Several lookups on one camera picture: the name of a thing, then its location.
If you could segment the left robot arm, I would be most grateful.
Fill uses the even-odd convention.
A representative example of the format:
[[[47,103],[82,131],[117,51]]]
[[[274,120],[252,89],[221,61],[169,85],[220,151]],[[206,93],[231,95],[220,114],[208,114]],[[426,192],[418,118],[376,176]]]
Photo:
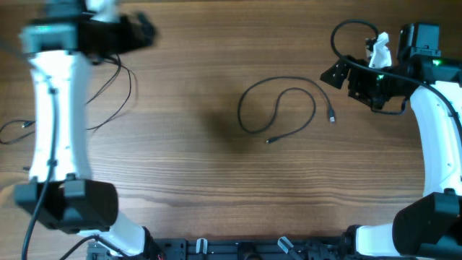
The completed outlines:
[[[35,92],[35,150],[29,181],[14,189],[31,225],[94,240],[114,257],[164,259],[148,229],[118,207],[113,184],[96,181],[87,156],[87,88],[103,59],[151,46],[145,14],[122,14],[117,1],[49,1],[22,30]]]

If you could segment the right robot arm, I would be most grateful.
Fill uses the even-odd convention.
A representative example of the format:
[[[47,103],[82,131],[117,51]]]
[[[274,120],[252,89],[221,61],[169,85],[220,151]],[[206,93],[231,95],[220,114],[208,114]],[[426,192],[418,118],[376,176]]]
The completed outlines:
[[[444,58],[440,28],[416,22],[401,28],[396,59],[388,35],[366,42],[367,58],[340,55],[321,75],[373,113],[395,97],[411,108],[424,158],[422,198],[384,225],[355,225],[344,234],[342,256],[353,259],[461,257],[461,62]]]

